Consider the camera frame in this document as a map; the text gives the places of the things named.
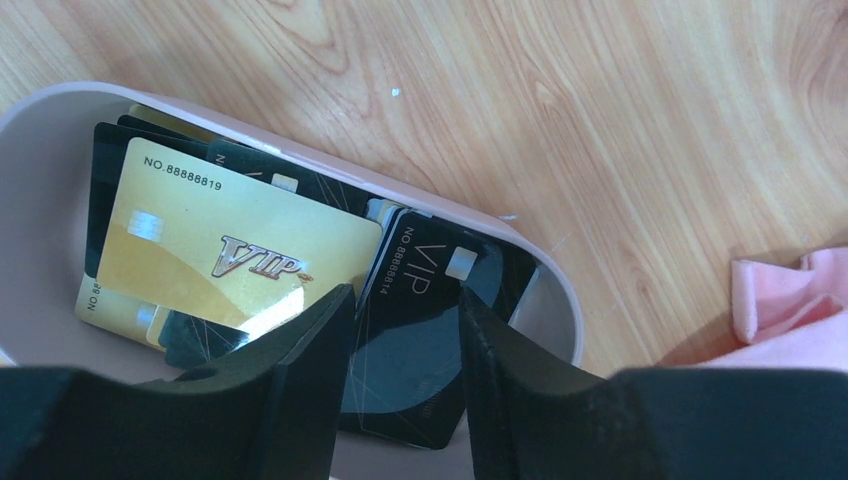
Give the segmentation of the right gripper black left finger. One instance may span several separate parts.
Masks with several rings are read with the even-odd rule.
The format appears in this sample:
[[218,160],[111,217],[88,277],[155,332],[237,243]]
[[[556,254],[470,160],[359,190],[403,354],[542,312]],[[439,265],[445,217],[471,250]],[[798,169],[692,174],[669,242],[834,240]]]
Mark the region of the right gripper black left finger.
[[171,381],[70,367],[1,372],[5,479],[326,479],[356,297],[342,284],[287,323]]

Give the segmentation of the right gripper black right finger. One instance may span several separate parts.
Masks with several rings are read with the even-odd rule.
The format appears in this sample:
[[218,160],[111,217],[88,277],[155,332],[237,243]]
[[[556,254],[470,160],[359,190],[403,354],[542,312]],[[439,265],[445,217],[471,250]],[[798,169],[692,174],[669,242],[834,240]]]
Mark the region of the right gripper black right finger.
[[478,479],[843,479],[847,377],[810,369],[562,361],[472,290],[459,297]]

